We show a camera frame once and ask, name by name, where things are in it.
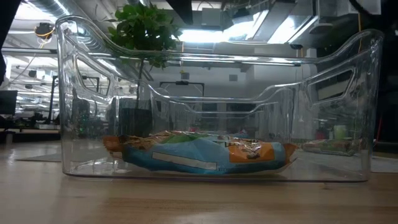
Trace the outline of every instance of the clear plastic bin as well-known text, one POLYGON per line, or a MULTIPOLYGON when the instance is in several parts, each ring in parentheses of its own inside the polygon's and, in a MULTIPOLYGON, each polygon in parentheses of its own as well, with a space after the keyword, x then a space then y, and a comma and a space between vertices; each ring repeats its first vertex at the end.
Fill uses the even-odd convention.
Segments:
POLYGON ((68 175, 369 177, 379 31, 362 31, 322 58, 128 50, 77 16, 59 19, 57 33, 68 175), (153 57, 167 60, 167 67, 151 68, 147 59, 153 57))

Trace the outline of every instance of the green leaves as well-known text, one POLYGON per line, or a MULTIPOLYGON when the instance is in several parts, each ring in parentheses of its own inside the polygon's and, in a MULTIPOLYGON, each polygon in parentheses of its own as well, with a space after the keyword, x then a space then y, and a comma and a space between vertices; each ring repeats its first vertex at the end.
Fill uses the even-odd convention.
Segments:
MULTIPOLYGON (((114 14, 120 22, 117 28, 109 27, 111 40, 121 47, 131 50, 169 50, 176 48, 176 38, 182 33, 174 25, 174 19, 154 5, 125 5, 122 11, 114 14)), ((167 59, 163 55, 146 59, 153 67, 165 68, 167 59)))

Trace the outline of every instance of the potted plant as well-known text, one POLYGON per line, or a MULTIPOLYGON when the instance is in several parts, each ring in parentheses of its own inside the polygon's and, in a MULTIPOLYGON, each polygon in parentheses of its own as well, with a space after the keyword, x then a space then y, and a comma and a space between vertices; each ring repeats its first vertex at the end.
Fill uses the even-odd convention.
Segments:
MULTIPOLYGON (((111 40, 121 47, 131 50, 153 50, 165 51, 176 48, 176 39, 182 34, 178 26, 173 24, 170 18, 162 9, 150 4, 144 5, 125 5, 122 11, 117 10, 114 14, 119 22, 117 28, 109 27, 111 40)), ((165 68, 167 59, 163 56, 148 57, 144 54, 139 56, 141 62, 139 66, 138 80, 142 80, 142 70, 144 61, 148 61, 152 67, 165 68)), ((128 131, 135 136, 147 136, 148 127, 151 127, 151 110, 139 109, 139 89, 140 82, 137 84, 137 98, 135 108, 127 112, 124 116, 133 116, 134 124, 130 124, 133 129, 128 131)))

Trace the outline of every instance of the wooden surface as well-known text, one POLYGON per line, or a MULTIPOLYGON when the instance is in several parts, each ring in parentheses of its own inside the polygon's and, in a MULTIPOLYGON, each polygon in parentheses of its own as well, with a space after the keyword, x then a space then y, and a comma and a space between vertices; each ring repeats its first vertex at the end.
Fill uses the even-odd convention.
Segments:
POLYGON ((398 223, 398 174, 361 184, 87 180, 14 161, 59 143, 0 147, 0 223, 398 223))

